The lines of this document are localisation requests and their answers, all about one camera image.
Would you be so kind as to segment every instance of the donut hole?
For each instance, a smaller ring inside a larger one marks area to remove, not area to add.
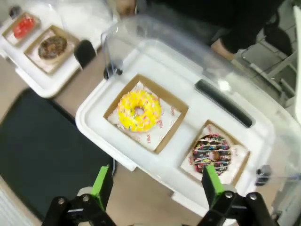
[[[143,107],[135,107],[135,115],[136,116],[141,116],[144,114],[144,109]]]
[[[214,161],[218,161],[220,158],[220,154],[218,153],[218,151],[211,151],[208,153],[208,156],[210,160]]]

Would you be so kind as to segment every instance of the donut wrapper paper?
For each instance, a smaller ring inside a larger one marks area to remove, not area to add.
[[[235,185],[238,181],[238,178],[236,177],[239,172],[241,173],[241,169],[246,164],[246,160],[248,159],[250,152],[243,145],[238,144],[237,142],[229,138],[229,136],[227,136],[225,132],[221,131],[213,124],[206,125],[202,130],[201,134],[198,136],[197,140],[206,135],[213,135],[213,134],[217,134],[223,137],[230,145],[231,162],[227,170],[219,176],[221,183]],[[192,148],[189,150],[188,154],[184,158],[184,161],[180,165],[180,168],[185,173],[189,174],[189,176],[192,177],[194,180],[201,181],[203,174],[196,171],[194,166],[194,160],[192,157],[193,148],[196,144],[196,141],[193,143]]]
[[[158,97],[141,82],[138,82],[137,85],[132,89],[132,91],[142,89],[151,93],[153,96]],[[162,99],[159,100],[161,105],[161,119],[156,126],[145,133],[137,133],[126,130],[119,121],[117,108],[115,108],[115,110],[110,114],[108,121],[113,125],[116,125],[120,130],[124,131],[132,139],[136,140],[148,150],[155,151],[162,139],[166,136],[168,131],[172,128],[173,124],[181,115],[181,112],[174,109],[173,106],[169,105]]]

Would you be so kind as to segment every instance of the red frosting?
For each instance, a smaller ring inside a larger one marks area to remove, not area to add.
[[[14,28],[14,36],[16,39],[24,38],[28,32],[34,27],[34,19],[30,16],[26,16],[22,21]]]

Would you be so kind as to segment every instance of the yellow icing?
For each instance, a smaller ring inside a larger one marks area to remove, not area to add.
[[[143,114],[137,115],[136,108],[141,108]],[[118,116],[121,124],[127,130],[147,132],[160,120],[160,102],[144,90],[131,91],[121,98],[118,104]]]

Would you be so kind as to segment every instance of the donut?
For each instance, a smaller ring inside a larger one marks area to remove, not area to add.
[[[16,39],[24,38],[34,27],[35,21],[29,15],[26,15],[14,28],[14,37]]]
[[[130,91],[118,104],[118,116],[125,129],[131,132],[147,132],[160,120],[159,99],[145,90]]]
[[[59,35],[45,39],[39,46],[38,55],[41,59],[54,63],[63,56],[67,49],[67,40]]]
[[[218,134],[206,135],[198,139],[193,148],[192,158],[197,172],[203,173],[204,166],[214,165],[220,176],[231,163],[230,145]]]

